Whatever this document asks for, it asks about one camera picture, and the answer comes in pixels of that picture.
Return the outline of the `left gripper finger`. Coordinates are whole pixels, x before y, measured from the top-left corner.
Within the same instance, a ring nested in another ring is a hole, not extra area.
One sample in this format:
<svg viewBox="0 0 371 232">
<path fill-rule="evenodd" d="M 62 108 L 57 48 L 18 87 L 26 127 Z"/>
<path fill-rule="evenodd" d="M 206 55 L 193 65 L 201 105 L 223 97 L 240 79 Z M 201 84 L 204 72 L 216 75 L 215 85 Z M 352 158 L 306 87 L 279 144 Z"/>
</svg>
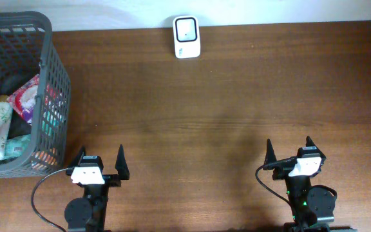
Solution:
<svg viewBox="0 0 371 232">
<path fill-rule="evenodd" d="M 77 155 L 75 156 L 75 158 L 70 162 L 68 167 L 73 168 L 75 166 L 78 166 L 83 156 L 85 156 L 85 154 L 86 154 L 86 148 L 82 146 L 80 150 L 78 151 Z"/>
<path fill-rule="evenodd" d="M 119 176 L 120 180 L 129 180 L 130 172 L 126 162 L 123 145 L 119 146 L 115 169 L 117 170 L 117 175 Z"/>
</svg>

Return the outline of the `red purple tissue pack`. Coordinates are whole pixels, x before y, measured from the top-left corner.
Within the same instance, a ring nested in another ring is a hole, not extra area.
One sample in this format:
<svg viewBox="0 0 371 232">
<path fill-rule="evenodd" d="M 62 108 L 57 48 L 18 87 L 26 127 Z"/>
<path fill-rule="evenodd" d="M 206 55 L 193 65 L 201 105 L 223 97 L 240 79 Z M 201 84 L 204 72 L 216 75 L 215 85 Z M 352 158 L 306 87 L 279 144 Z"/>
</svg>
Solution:
<svg viewBox="0 0 371 232">
<path fill-rule="evenodd" d="M 32 77 L 7 98 L 7 102 L 13 110 L 29 125 L 32 124 L 33 109 L 36 105 L 35 97 L 37 95 L 38 86 L 39 74 Z"/>
</svg>

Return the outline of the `small orange tissue pack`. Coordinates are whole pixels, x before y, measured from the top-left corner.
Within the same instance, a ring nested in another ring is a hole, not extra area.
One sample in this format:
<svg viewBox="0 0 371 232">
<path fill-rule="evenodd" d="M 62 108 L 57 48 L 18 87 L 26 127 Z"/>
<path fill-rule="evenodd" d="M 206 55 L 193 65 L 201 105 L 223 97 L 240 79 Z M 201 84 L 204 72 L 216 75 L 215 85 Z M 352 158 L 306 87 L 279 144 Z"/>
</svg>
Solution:
<svg viewBox="0 0 371 232">
<path fill-rule="evenodd" d="M 35 159 L 32 161 L 32 169 L 37 171 L 45 170 L 49 166 L 56 166 L 57 159 L 55 158 L 56 149 L 52 148 L 49 151 L 37 151 L 32 157 Z"/>
</svg>

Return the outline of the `small teal tissue pack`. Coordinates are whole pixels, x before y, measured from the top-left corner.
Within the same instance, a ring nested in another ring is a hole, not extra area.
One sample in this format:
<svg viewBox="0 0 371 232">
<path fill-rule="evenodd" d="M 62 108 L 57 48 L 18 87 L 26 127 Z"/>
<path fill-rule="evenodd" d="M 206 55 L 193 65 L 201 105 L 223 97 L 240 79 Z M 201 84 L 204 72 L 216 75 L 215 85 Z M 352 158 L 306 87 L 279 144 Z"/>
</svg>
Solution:
<svg viewBox="0 0 371 232">
<path fill-rule="evenodd" d="M 54 130 L 59 126 L 59 123 L 62 122 L 62 115 L 57 111 L 50 112 L 48 110 L 43 113 L 42 126 L 43 132 L 48 136 L 54 135 Z"/>
</svg>

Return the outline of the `teal wet wipes pack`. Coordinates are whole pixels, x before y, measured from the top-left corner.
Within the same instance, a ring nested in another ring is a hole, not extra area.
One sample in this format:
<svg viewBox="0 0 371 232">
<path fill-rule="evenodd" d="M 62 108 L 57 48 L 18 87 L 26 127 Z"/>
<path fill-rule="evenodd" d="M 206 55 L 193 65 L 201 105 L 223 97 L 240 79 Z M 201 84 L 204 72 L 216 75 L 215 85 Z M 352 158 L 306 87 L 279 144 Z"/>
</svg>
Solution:
<svg viewBox="0 0 371 232">
<path fill-rule="evenodd" d="M 0 139 L 0 162 L 9 162 L 20 157 L 30 143 L 30 135 L 21 135 L 2 142 Z"/>
</svg>

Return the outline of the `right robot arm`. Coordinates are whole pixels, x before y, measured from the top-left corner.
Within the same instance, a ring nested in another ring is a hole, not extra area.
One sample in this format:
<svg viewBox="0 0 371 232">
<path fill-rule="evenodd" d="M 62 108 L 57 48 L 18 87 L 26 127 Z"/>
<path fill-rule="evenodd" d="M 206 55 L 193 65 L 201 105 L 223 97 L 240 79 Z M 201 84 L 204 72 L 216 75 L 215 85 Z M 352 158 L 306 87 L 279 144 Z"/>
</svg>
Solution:
<svg viewBox="0 0 371 232">
<path fill-rule="evenodd" d="M 265 160 L 256 170 L 255 177 L 267 191 L 289 205 L 293 221 L 283 225 L 284 231 L 355 231 L 352 227 L 330 226 L 334 221 L 337 191 L 328 186 L 311 184 L 311 178 L 321 172 L 326 159 L 313 140 L 306 137 L 306 143 L 298 149 L 297 155 L 278 160 L 271 140 L 267 139 Z M 274 181 L 285 182 L 286 198 L 260 180 L 260 170 L 272 170 Z"/>
</svg>

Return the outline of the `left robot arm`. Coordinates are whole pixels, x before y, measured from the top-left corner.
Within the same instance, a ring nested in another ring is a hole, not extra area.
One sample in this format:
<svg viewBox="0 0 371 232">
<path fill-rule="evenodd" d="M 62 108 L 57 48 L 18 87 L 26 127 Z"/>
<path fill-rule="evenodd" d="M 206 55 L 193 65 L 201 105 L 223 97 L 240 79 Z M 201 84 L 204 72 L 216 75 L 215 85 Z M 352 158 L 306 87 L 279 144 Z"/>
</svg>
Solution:
<svg viewBox="0 0 371 232">
<path fill-rule="evenodd" d="M 82 197 L 70 201 L 64 210 L 68 231 L 104 231 L 109 189 L 121 187 L 121 182 L 130 178 L 122 145 L 119 146 L 115 162 L 117 172 L 103 174 L 103 169 L 101 157 L 87 155 L 85 147 L 79 150 L 69 165 L 67 176 L 84 192 Z"/>
</svg>

